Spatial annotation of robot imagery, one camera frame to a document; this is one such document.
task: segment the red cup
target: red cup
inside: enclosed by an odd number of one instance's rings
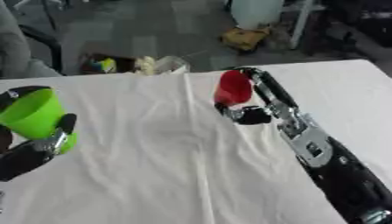
[[[252,86],[248,77],[240,71],[225,72],[220,77],[220,83],[215,91],[215,102],[228,107],[247,102],[252,97]]]

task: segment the gray floor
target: gray floor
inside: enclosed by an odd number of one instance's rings
[[[190,62],[194,72],[337,59],[262,48],[251,55],[238,55],[218,40],[220,34],[235,25],[222,10],[222,0],[91,0],[90,3],[75,0],[69,10],[58,11],[52,7],[59,26],[56,32],[50,28],[38,0],[32,1],[22,9],[25,15],[18,16],[18,20],[60,40],[66,74],[77,74],[79,57],[92,52],[124,57],[177,55]],[[384,71],[392,74],[389,57],[392,51],[376,47],[368,39],[365,42],[378,55],[376,58],[380,59]],[[47,49],[31,45],[38,58],[49,61]]]

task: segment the white tablecloth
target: white tablecloth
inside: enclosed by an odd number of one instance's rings
[[[392,189],[390,78],[362,60],[261,68]],[[215,111],[220,74],[2,80],[55,88],[79,142],[0,185],[0,223],[344,223],[274,124]]]

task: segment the plastic cup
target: plastic cup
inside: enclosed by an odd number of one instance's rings
[[[46,88],[17,99],[0,114],[0,123],[20,136],[34,140],[49,137],[64,114],[56,94]],[[62,146],[61,153],[75,144],[76,134],[73,133]]]
[[[226,106],[247,102],[252,97],[252,86],[247,76],[239,71],[225,72],[214,94],[214,101]]]

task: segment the gray sleeve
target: gray sleeve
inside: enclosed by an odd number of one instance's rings
[[[0,0],[0,71],[4,78],[23,78],[31,52],[16,19]]]

